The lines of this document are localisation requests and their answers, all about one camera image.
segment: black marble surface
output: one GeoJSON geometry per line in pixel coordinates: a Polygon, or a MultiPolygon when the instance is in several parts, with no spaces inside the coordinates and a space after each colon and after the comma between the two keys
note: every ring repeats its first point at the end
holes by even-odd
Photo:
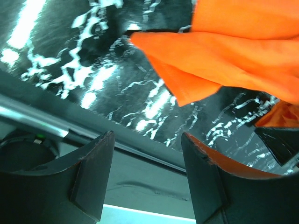
{"type": "Polygon", "coordinates": [[[243,164],[292,173],[292,164],[280,167],[254,133],[256,119],[277,99],[223,87],[209,98],[180,108],[143,53],[128,43],[124,35],[128,29],[187,32],[195,3],[2,1],[0,67],[175,150],[181,150],[180,136],[187,131],[243,164]]]}

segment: glossy surface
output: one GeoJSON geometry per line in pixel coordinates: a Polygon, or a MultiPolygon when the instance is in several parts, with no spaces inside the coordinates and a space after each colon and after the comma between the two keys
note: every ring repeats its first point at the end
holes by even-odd
{"type": "Polygon", "coordinates": [[[274,97],[224,87],[180,108],[143,53],[123,35],[128,29],[186,32],[194,3],[2,1],[0,67],[175,150],[181,151],[180,135],[187,131],[248,166],[292,173],[290,164],[280,167],[254,133],[255,120],[275,104],[274,97]]]}

